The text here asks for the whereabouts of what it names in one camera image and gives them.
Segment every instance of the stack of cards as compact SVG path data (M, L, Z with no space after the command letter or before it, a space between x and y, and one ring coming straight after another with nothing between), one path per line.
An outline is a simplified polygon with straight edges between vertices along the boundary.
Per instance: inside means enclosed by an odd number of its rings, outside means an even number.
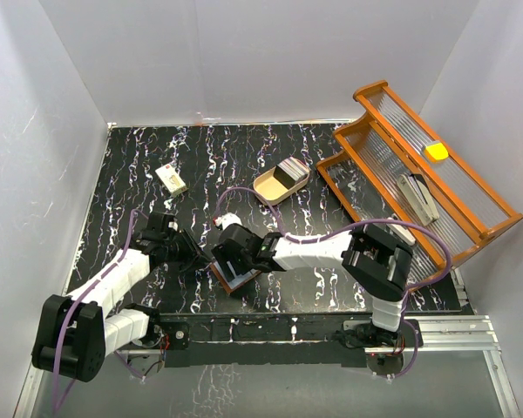
M308 174L309 170L306 165L298 161L296 158L289 157L279 163L275 168L273 177L275 177L279 183L284 185L287 189L290 189L306 179Z

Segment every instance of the yellow object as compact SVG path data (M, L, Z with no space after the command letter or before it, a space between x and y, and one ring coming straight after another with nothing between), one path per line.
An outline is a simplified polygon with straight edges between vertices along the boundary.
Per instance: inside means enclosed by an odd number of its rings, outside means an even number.
M449 152L445 149L444 144L439 141L427 145L425 147L425 157L431 163L439 163L450 156Z

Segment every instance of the marble tabletop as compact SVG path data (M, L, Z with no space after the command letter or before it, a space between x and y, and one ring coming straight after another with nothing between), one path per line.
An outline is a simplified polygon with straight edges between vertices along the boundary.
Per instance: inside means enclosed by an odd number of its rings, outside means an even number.
M218 196L233 185L252 186L261 173L289 156L312 168L309 183L278 210L295 234L328 233L351 222L316 170L316 162L340 150L333 124L131 127L111 130L105 159L81 237L69 291L83 285L116 253L126 236L130 211L139 208L176 214L208 255L219 231L212 224ZM188 191L171 198L155 170L176 167ZM371 216L391 209L352 165L350 189L371 205ZM268 209L254 196L229 193L222 212L235 212L263 236L276 229ZM140 219L137 227L145 226ZM137 284L117 305L157 307L162 314L347 313L367 312L371 298L343 271L300 269L262 274L228 295L211 272L177 274L160 268ZM458 311L452 281L411 296L411 311Z

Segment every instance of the ribbed translucent panel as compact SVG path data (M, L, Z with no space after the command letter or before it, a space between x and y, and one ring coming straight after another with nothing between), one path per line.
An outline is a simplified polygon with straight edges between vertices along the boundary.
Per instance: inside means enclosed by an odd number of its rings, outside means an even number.
M379 92L367 97L374 107L393 125L397 132L415 149L434 141L388 94ZM465 205L487 226L493 227L507 215L451 158L439 164L429 164Z
M417 214L412 210L411 205L397 186L397 178L401 174L411 174L411 171L399 159L397 154L391 150L375 131L370 130L366 142L362 147L358 148L358 155L374 172L402 209L407 212L411 220L420 224ZM453 254L462 253L470 248L473 242L459 227L457 222L438 202L436 202L436 207L439 211L439 219L430 223L427 228L436 233L447 244Z
M361 219L387 218L393 213L372 183L351 159L329 167L328 174ZM438 269L420 246L414 246L413 250L409 281L419 282L433 275Z

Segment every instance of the white wall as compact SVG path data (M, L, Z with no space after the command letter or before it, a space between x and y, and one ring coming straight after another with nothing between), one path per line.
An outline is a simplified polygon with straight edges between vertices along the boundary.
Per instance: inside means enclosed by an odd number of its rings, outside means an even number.
M387 78L420 110L477 0L40 0L105 120L355 118Z
M70 271L105 137L39 2L0 1L0 417L14 412L43 301Z
M523 212L523 0L483 0L422 115ZM463 266L473 305L490 314L523 413L523 220Z

